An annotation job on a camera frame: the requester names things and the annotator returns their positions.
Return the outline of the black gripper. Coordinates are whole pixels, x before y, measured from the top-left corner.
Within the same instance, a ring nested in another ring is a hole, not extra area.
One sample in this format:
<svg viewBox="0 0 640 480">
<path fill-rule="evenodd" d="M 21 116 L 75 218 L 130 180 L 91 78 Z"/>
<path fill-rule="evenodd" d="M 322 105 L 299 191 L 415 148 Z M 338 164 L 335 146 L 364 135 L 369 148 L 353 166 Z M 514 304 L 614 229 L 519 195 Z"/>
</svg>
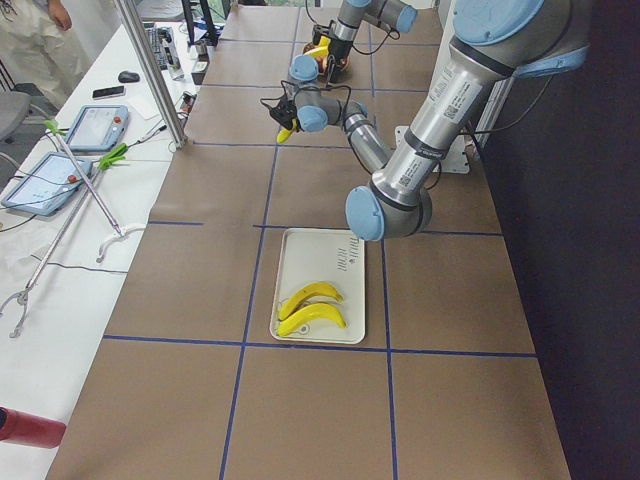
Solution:
<svg viewBox="0 0 640 480">
<path fill-rule="evenodd" d="M 297 127 L 297 108 L 287 97 L 280 97 L 275 106 L 270 106 L 269 115 L 283 128 Z"/>
<path fill-rule="evenodd" d="M 331 37 L 327 56 L 327 74 L 340 75 L 349 66 L 350 41 Z"/>
</svg>

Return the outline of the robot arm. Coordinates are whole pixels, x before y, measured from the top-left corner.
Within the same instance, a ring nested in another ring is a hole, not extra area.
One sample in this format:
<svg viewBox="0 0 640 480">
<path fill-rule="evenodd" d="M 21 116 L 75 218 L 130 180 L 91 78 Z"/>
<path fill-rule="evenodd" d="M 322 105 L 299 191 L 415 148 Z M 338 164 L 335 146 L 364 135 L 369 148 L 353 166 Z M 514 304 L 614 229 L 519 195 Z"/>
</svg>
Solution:
<svg viewBox="0 0 640 480">
<path fill-rule="evenodd" d="M 369 183 L 346 199 L 350 230 L 378 241 L 410 236 L 431 218 L 424 183 L 463 127 L 484 105 L 493 85 L 509 77 L 555 75 L 579 68 L 589 48 L 590 1 L 459 1 L 453 11 L 450 61 L 433 83 L 413 122 L 390 150 L 352 99 L 324 96 L 318 63 L 296 56 L 279 99 L 263 105 L 282 129 L 279 142 L 297 131 L 340 127 Z"/>
<path fill-rule="evenodd" d="M 313 24 L 312 41 L 303 51 L 316 60 L 321 74 L 328 83 L 337 83 L 349 65 L 349 54 L 354 49 L 361 55 L 373 55 L 384 44 L 387 38 L 398 39 L 401 33 L 408 33 L 417 18 L 417 10 L 397 0 L 346 0 L 336 19 L 328 25 L 319 24 L 310 14 L 308 5 L 305 13 Z M 364 52 L 354 46 L 361 24 L 365 22 L 383 30 L 386 37 L 374 50 Z"/>
</svg>

